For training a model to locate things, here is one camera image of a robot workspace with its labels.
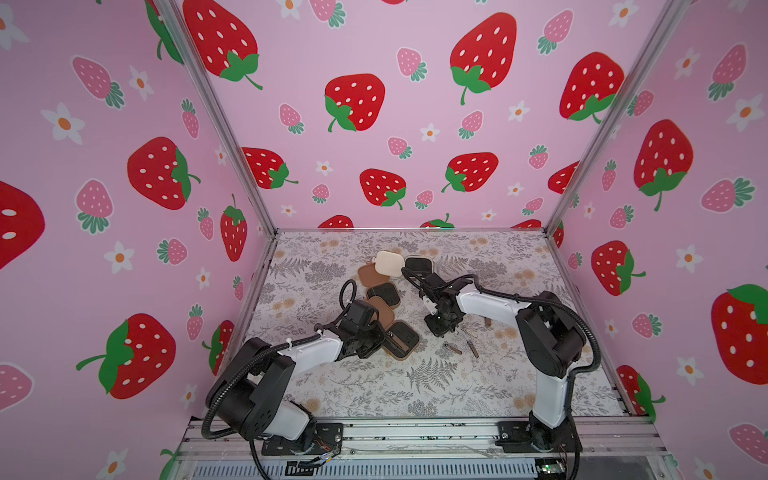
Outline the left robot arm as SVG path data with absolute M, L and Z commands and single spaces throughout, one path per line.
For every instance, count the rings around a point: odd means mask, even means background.
M 385 343 L 379 311 L 357 298 L 355 281 L 343 284 L 339 303 L 339 316 L 316 325 L 308 337 L 275 345 L 258 337 L 246 341 L 206 397 L 203 438 L 237 434 L 247 441 L 270 436 L 297 441 L 311 434 L 311 412 L 284 399 L 292 378 L 347 358 L 367 359 Z

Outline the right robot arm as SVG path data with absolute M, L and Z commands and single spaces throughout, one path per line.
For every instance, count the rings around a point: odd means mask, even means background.
M 534 407 L 528 420 L 501 421 L 495 444 L 506 453 L 582 452 L 572 415 L 575 379 L 597 370 L 596 336 L 572 308 L 552 292 L 534 297 L 483 287 L 475 274 L 449 282 L 404 267 L 403 277 L 429 311 L 425 322 L 436 337 L 454 332 L 467 315 L 515 324 L 529 362 L 537 371 Z

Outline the tan brown case lid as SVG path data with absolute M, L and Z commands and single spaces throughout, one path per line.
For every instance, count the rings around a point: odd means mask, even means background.
M 379 296 L 367 299 L 367 302 L 378 311 L 378 320 L 382 328 L 387 331 L 395 322 L 395 313 L 388 303 Z

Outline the black tray tan case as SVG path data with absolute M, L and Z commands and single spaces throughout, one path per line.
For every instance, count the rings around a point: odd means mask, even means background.
M 386 331 L 383 348 L 396 360 L 404 361 L 419 343 L 419 334 L 408 323 L 397 320 Z

